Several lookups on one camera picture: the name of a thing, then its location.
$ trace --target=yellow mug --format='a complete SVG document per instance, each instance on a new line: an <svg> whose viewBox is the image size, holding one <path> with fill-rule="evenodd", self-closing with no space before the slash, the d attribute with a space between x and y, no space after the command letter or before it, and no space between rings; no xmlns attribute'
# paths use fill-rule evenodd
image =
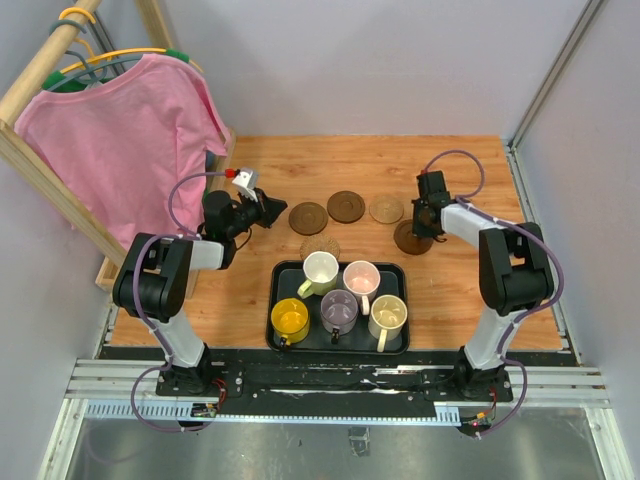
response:
<svg viewBox="0 0 640 480"><path fill-rule="evenodd" d="M407 322L407 305L395 295L382 295L371 305L369 333L378 339L378 352L398 335Z"/></svg>
<svg viewBox="0 0 640 480"><path fill-rule="evenodd" d="M271 324L280 337L280 348L304 340L309 333L309 310L297 298L285 298L271 310Z"/></svg>

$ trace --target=gray wall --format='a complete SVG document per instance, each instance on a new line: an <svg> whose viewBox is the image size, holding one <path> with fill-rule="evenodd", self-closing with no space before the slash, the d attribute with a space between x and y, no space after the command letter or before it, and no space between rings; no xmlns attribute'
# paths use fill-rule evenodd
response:
<svg viewBox="0 0 640 480"><path fill-rule="evenodd" d="M152 46L133 0L104 0L98 13L116 48Z"/></svg>
<svg viewBox="0 0 640 480"><path fill-rule="evenodd" d="M164 3L241 134L508 137L585 1Z"/></svg>
<svg viewBox="0 0 640 480"><path fill-rule="evenodd" d="M584 359L640 473L640 3L608 2L520 149Z"/></svg>
<svg viewBox="0 0 640 480"><path fill-rule="evenodd" d="M4 5L0 92L66 6L63 0ZM75 359L95 344L106 294L93 284L101 261L93 244L3 160L0 229L0 477L28 479L40 467Z"/></svg>

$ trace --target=white mug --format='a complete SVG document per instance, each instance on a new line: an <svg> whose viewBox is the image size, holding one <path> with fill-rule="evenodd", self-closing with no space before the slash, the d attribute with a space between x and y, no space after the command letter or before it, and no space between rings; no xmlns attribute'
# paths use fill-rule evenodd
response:
<svg viewBox="0 0 640 480"><path fill-rule="evenodd" d="M327 252L313 252L302 264L305 282L298 288L298 296L326 295L336 287L338 260Z"/></svg>
<svg viewBox="0 0 640 480"><path fill-rule="evenodd" d="M344 287L353 294L363 315L369 315L369 306L380 286L380 272L374 264L358 260L347 265L342 277Z"/></svg>
<svg viewBox="0 0 640 480"><path fill-rule="evenodd" d="M407 321L407 306L394 295L382 295L371 305L369 333L378 339L378 352L385 344L400 335Z"/></svg>

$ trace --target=round wooden coaster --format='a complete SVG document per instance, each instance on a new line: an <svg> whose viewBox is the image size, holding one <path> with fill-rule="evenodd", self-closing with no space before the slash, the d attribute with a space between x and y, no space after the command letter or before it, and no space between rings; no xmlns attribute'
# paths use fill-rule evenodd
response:
<svg viewBox="0 0 640 480"><path fill-rule="evenodd" d="M396 223L404 215L402 201L393 195L380 195L369 205L369 213L376 222Z"/></svg>
<svg viewBox="0 0 640 480"><path fill-rule="evenodd" d="M313 235L300 245L300 258L305 260L313 252L328 252L337 259L340 257L340 244L335 238L324 233Z"/></svg>
<svg viewBox="0 0 640 480"><path fill-rule="evenodd" d="M300 235L315 235L324 230L329 217L327 211L313 202L296 205L289 213L289 225Z"/></svg>
<svg viewBox="0 0 640 480"><path fill-rule="evenodd" d="M360 220L364 210L364 200L354 192L334 193L327 202L329 215L340 223L353 223Z"/></svg>
<svg viewBox="0 0 640 480"><path fill-rule="evenodd" d="M393 239L398 248L404 253L408 253L409 255L422 255L433 245L433 238L418 238L411 231L412 228L413 220L400 222L393 234Z"/></svg>

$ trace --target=wooden tabletop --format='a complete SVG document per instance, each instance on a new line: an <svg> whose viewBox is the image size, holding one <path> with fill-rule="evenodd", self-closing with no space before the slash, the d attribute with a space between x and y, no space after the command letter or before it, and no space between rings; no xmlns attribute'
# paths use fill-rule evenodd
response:
<svg viewBox="0 0 640 480"><path fill-rule="evenodd" d="M424 255L402 253L393 241L396 225L377 223L368 213L376 195L392 194L411 217L411 200L418 190L416 175L447 149L474 153L486 169L484 190L474 204L492 215L522 221L523 216L497 137L445 136L310 136L241 137L232 166L256 169L258 186L268 196L286 200L289 208L273 228L253 228L253 238L238 252L228 270L200 273L194 296L185 302L195 332L209 346L265 347L265 327L273 267L299 260L306 238L289 227L291 208L312 201L326 206L340 190L359 193L367 213L345 225L329 218L324 233L340 243L340 260L358 259L400 265L408 283L411 348L459 348L473 334L483 308L478 289L478 253L462 240L447 236ZM439 160L452 194L473 191L480 178L469 159L451 155ZM121 311L113 345L154 345L139 320ZM551 312L527 319L513 348L559 349L560 337Z"/></svg>

